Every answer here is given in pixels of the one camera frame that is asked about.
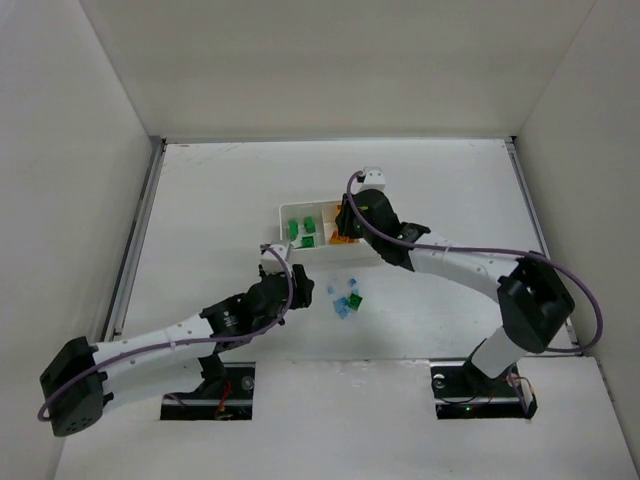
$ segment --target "wire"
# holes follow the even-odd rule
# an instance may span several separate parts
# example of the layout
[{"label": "wire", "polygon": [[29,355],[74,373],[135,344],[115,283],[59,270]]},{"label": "wire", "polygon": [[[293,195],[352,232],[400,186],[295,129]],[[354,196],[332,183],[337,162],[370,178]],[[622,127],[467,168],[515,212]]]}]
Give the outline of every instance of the wire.
[{"label": "wire", "polygon": [[478,398],[478,395],[476,395],[475,397],[471,397],[469,400],[462,400],[461,402],[452,402],[451,400],[445,400],[442,397],[435,397],[436,400],[440,400],[441,402],[446,403],[447,405],[468,405],[471,402],[473,402],[476,398]]},{"label": "wire", "polygon": [[222,398],[220,399],[220,403],[218,404],[218,409],[216,413],[213,415],[213,418],[218,418],[218,414],[224,411],[224,401],[231,395],[231,382],[227,380],[227,383],[224,384]]},{"label": "wire", "polygon": [[559,263],[556,263],[553,260],[548,259],[542,254],[526,252],[524,250],[513,250],[510,248],[451,247],[451,246],[441,246],[441,245],[429,245],[429,244],[410,243],[410,242],[398,240],[397,238],[393,238],[381,232],[380,230],[375,228],[373,225],[371,225],[367,221],[367,219],[364,218],[364,215],[362,215],[362,213],[358,209],[358,206],[356,205],[356,202],[353,198],[353,194],[351,193],[351,186],[353,185],[353,182],[363,174],[364,172],[357,171],[353,175],[351,175],[351,177],[349,177],[349,181],[347,182],[347,200],[349,201],[349,204],[351,205],[351,209],[353,210],[356,218],[371,233],[382,238],[383,240],[394,243],[396,245],[400,245],[401,247],[418,248],[418,249],[424,249],[424,250],[437,250],[440,252],[447,251],[447,252],[458,252],[458,253],[494,253],[494,254],[500,254],[500,255],[514,255],[516,257],[531,258],[533,260],[549,265],[553,269],[567,276],[573,283],[575,283],[580,288],[580,290],[584,292],[587,299],[589,299],[589,302],[591,303],[591,306],[593,307],[593,311],[596,316],[596,331],[591,341],[587,343],[584,347],[547,348],[547,352],[584,353],[585,351],[589,350],[591,347],[593,347],[600,341],[600,338],[602,337],[602,331],[604,329],[604,320],[602,318],[602,310],[600,309],[598,300],[596,299],[595,295],[591,292],[591,290],[589,290],[589,287],[587,287],[587,285],[582,280],[580,280],[577,277],[577,275],[571,272],[571,270],[569,270],[567,267],[565,267],[564,265],[560,265]]},{"label": "wire", "polygon": [[165,393],[164,396],[166,398],[170,398],[171,400],[173,400],[174,402],[176,402],[178,405],[180,405],[180,407],[182,408],[187,408],[187,405],[182,401],[182,399],[180,397],[178,397],[178,395],[176,395],[175,393]]},{"label": "wire", "polygon": [[278,316],[273,322],[271,322],[269,325],[266,325],[265,327],[262,327],[259,330],[256,330],[255,332],[247,333],[244,335],[236,335],[234,337],[213,336],[213,337],[205,337],[205,338],[189,338],[184,340],[177,340],[175,342],[156,343],[153,345],[146,345],[144,347],[135,348],[128,352],[124,352],[114,357],[108,358],[107,360],[104,360],[94,365],[93,367],[88,368],[87,370],[80,372],[76,376],[72,377],[70,380],[68,380],[62,386],[60,386],[55,392],[49,395],[49,397],[44,401],[44,403],[40,407],[40,410],[38,410],[38,420],[40,420],[41,422],[51,421],[51,417],[46,416],[45,412],[49,410],[49,407],[56,400],[58,400],[58,398],[64,395],[71,387],[73,387],[80,380],[88,377],[92,373],[98,372],[108,366],[111,366],[114,363],[121,362],[123,360],[126,360],[127,358],[137,357],[138,355],[143,355],[145,353],[154,352],[156,350],[163,350],[165,348],[174,348],[177,345],[194,345],[194,344],[200,344],[200,343],[227,343],[227,342],[239,342],[239,341],[251,340],[254,337],[263,335],[264,333],[269,331],[271,328],[275,327],[284,318],[284,315],[287,313],[287,311],[291,307],[291,303],[293,302],[293,279],[291,278],[291,272],[289,272],[289,268],[287,267],[287,264],[284,261],[284,259],[280,255],[278,255],[278,253],[271,247],[265,246],[264,249],[270,252],[282,267],[282,270],[284,271],[284,276],[287,280],[287,287],[289,290],[286,303],[284,304],[284,307],[282,307],[282,310],[280,310],[280,313],[278,314]]},{"label": "wire", "polygon": [[516,393],[516,396],[518,397],[518,400],[520,401],[520,405],[522,406],[522,411],[524,412],[524,414],[526,415],[528,412],[528,408],[527,408],[527,401],[524,399],[524,395],[522,394],[522,392],[520,391],[520,389],[518,388],[519,385],[516,384],[516,382],[513,382],[513,369],[516,367],[516,364],[514,363],[513,365],[511,365],[509,367],[509,371],[507,372],[507,376],[505,378],[505,381],[507,382],[507,384],[513,388],[513,391]]},{"label": "wire", "polygon": [[531,382],[529,381],[529,379],[527,377],[519,377],[519,376],[514,376],[512,377],[514,380],[519,380],[522,381],[524,380],[525,382],[527,382],[527,385],[529,386],[529,390],[531,390],[531,393],[535,393],[535,390],[533,388],[533,385],[531,385]]},{"label": "wire", "polygon": [[473,404],[469,406],[469,409],[467,411],[471,411],[471,410],[475,410],[476,408],[481,408],[481,407],[486,407],[487,405],[489,405],[491,403],[491,401],[494,399],[495,397],[495,393],[491,393],[491,395],[489,396],[489,398],[487,399],[486,402],[481,403],[481,404]]}]

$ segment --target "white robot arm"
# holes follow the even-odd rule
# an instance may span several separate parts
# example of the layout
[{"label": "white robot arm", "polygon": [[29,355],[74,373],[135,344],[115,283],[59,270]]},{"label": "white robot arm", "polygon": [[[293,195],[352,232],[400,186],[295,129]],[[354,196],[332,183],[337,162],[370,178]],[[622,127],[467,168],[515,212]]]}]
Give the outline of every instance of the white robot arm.
[{"label": "white robot arm", "polygon": [[217,390],[225,379],[219,353],[284,324],[287,310],[311,304],[314,283],[302,265],[287,263],[288,254],[289,245],[264,246],[259,283],[168,328],[93,345],[85,337],[70,340],[40,376],[46,401],[39,418],[64,437],[125,403]]},{"label": "white robot arm", "polygon": [[[355,180],[362,187],[351,194]],[[447,378],[434,385],[439,399],[445,391],[436,390],[445,383],[450,392],[486,396],[508,380],[509,370],[520,358],[547,349],[573,311],[574,301],[540,254],[518,252],[524,255],[507,258],[478,253],[475,250],[516,251],[462,247],[428,227],[400,222],[383,193],[384,186],[384,175],[377,168],[365,168],[351,177],[336,217],[338,233],[364,238],[391,265],[447,278],[500,305],[503,325],[459,367],[448,367]]]},{"label": "white robot arm", "polygon": [[[535,258],[454,251],[460,246],[429,228],[398,220],[382,193],[385,180],[379,169],[365,169],[359,180],[359,192],[343,197],[336,218],[340,235],[365,238],[392,265],[447,278],[500,305],[503,326],[464,364],[447,370],[451,391],[482,395],[504,380],[521,357],[546,349],[574,308],[552,268]],[[387,239],[374,235],[372,228]],[[390,241],[394,239],[401,245]],[[416,248],[420,244],[437,248]],[[302,265],[286,263],[288,253],[288,245],[264,247],[260,283],[169,328],[94,345],[85,337],[71,340],[40,377],[46,401],[39,418],[51,421],[54,435],[68,436],[134,400],[219,388],[225,375],[220,352],[284,324],[288,308],[310,305],[314,284]]]}]

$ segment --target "white floor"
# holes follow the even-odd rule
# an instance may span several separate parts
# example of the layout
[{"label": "white floor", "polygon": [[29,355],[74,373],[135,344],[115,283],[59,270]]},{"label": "white floor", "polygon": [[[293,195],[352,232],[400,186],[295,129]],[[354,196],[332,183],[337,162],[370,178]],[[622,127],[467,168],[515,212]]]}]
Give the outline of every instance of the white floor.
[{"label": "white floor", "polygon": [[[124,336],[171,325],[258,280],[258,245],[279,238],[280,204],[340,199],[380,166],[401,220],[467,245],[539,249],[501,140],[366,140],[171,145]],[[225,360],[466,356],[497,328],[498,306],[446,280],[381,266],[308,266],[312,308]],[[340,320],[326,285],[355,277],[364,297]],[[554,346],[569,347],[563,329]]]},{"label": "white floor", "polygon": [[528,358],[540,411],[437,420],[424,361],[258,362],[248,422],[158,422],[122,407],[69,437],[56,480],[631,480],[598,367]]},{"label": "white floor", "polygon": [[[124,336],[245,291],[258,245],[278,238],[278,206],[339,199],[365,165],[384,169],[402,220],[468,245],[539,249],[502,141],[170,146]],[[253,420],[158,422],[159,398],[126,405],[67,440],[57,480],[637,478],[592,359],[521,361],[540,405],[532,422],[437,420],[419,359],[468,355],[500,324],[497,306],[387,266],[309,275],[312,308],[223,357],[257,361]],[[325,287],[351,276],[364,302],[340,320]],[[554,345],[570,346],[565,330]]]}]

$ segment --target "purple cable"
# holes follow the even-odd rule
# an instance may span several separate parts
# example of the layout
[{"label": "purple cable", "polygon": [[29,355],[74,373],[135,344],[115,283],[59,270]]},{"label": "purple cable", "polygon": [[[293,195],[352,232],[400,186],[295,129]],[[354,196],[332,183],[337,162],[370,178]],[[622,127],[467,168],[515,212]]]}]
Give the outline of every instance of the purple cable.
[{"label": "purple cable", "polygon": [[380,230],[376,229],[373,225],[371,225],[364,215],[358,210],[355,200],[353,199],[353,194],[351,193],[351,186],[353,182],[360,176],[364,175],[364,172],[357,171],[351,177],[349,177],[349,181],[347,182],[347,200],[351,205],[351,209],[356,215],[356,218],[362,223],[367,230],[369,230],[374,235],[382,238],[391,243],[395,243],[396,245],[400,245],[402,247],[409,248],[418,248],[424,250],[438,250],[440,252],[449,251],[449,252],[459,252],[459,253],[495,253],[501,255],[514,255],[516,257],[527,257],[539,262],[545,263],[555,270],[561,272],[565,276],[567,276],[573,283],[575,283],[580,290],[584,292],[586,297],[591,302],[593,307],[593,311],[596,315],[596,332],[593,335],[593,339],[589,343],[587,343],[584,347],[576,347],[576,348],[547,348],[547,352],[553,353],[583,353],[586,350],[593,347],[596,343],[600,341],[602,337],[602,330],[604,329],[604,320],[602,318],[602,311],[600,310],[600,305],[598,304],[598,300],[596,300],[595,295],[589,290],[589,287],[585,285],[585,283],[580,280],[573,272],[571,272],[567,267],[560,265],[553,260],[548,259],[544,255],[538,253],[526,252],[524,250],[512,250],[509,248],[486,248],[486,247],[443,247],[441,245],[427,245],[427,244],[416,244],[404,242],[402,240],[398,240],[397,238],[390,237],[385,233],[382,233]]},{"label": "purple cable", "polygon": [[282,267],[282,270],[284,271],[284,276],[287,279],[287,287],[289,290],[287,295],[287,301],[284,307],[282,307],[282,310],[280,311],[280,313],[278,314],[278,317],[273,322],[271,322],[269,325],[265,327],[262,327],[259,330],[256,330],[255,332],[247,333],[245,335],[237,335],[235,337],[189,338],[184,340],[177,340],[176,342],[156,343],[154,345],[147,345],[144,347],[136,348],[129,352],[124,352],[119,355],[116,355],[115,357],[111,357],[103,362],[98,363],[97,365],[94,365],[93,367],[85,370],[84,372],[79,373],[78,375],[76,375],[75,377],[71,378],[69,381],[64,383],[55,392],[53,392],[49,396],[49,398],[47,398],[45,402],[42,404],[42,406],[40,407],[40,410],[38,410],[38,420],[40,420],[41,422],[50,421],[51,417],[45,416],[45,412],[49,409],[49,407],[53,402],[55,402],[58,398],[64,395],[64,393],[67,390],[69,390],[73,385],[75,385],[77,382],[79,382],[83,378],[86,378],[92,373],[95,373],[110,365],[113,365],[114,363],[118,363],[127,358],[136,357],[144,353],[149,353],[156,350],[162,350],[164,348],[173,348],[177,345],[192,345],[192,344],[198,344],[198,343],[221,343],[221,342],[226,343],[226,342],[240,342],[244,340],[251,340],[252,338],[257,337],[258,335],[262,335],[266,333],[268,330],[270,330],[271,328],[273,328],[274,326],[276,326],[278,322],[280,322],[283,319],[284,315],[287,313],[287,311],[291,307],[291,303],[293,302],[293,279],[291,278],[291,273],[289,272],[289,269],[287,268],[287,264],[284,261],[284,259],[280,255],[278,255],[276,251],[273,250],[271,247],[264,247],[264,249],[268,252],[271,252],[271,254],[274,257],[276,257],[276,260],[278,260],[278,263],[280,264],[280,266]]}]

